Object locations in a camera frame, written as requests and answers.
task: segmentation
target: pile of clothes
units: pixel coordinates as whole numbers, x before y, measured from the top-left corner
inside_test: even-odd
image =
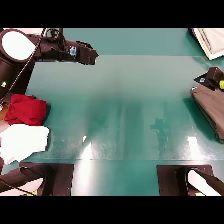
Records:
[[[189,28],[209,60],[224,55],[224,28]]]
[[[0,157],[5,164],[20,162],[34,152],[45,151],[49,129],[42,126],[47,102],[14,94],[5,116],[8,126],[0,133]]]

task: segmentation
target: white towel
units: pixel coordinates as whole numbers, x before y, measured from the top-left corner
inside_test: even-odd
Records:
[[[0,133],[0,156],[5,164],[20,162],[34,152],[45,151],[49,129],[44,126],[13,124]]]

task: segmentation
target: green tabletop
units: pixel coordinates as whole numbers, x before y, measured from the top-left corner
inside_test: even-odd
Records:
[[[190,93],[222,58],[209,61],[187,29],[65,35],[100,56],[94,66],[35,65],[27,94],[51,104],[51,132],[47,150],[25,161],[74,163],[72,195],[158,195],[157,164],[211,164],[224,180],[224,145]]]

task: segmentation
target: glossy table surface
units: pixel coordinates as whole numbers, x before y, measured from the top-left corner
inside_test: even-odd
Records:
[[[51,132],[47,150],[25,161],[74,163],[72,195],[158,195],[158,164],[211,164],[224,180],[224,145],[190,93],[209,67],[224,69],[222,58],[209,61],[187,29],[65,36],[100,56],[94,66],[35,65],[27,94],[51,104]]]

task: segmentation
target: table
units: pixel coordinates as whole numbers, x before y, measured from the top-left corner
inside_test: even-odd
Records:
[[[187,29],[65,36],[100,56],[94,66],[35,65],[27,94],[51,104],[51,133],[47,150],[25,161],[74,163],[72,195],[158,195],[157,164],[211,164],[224,181],[224,146],[190,93],[209,67],[224,69],[222,58],[209,61]]]

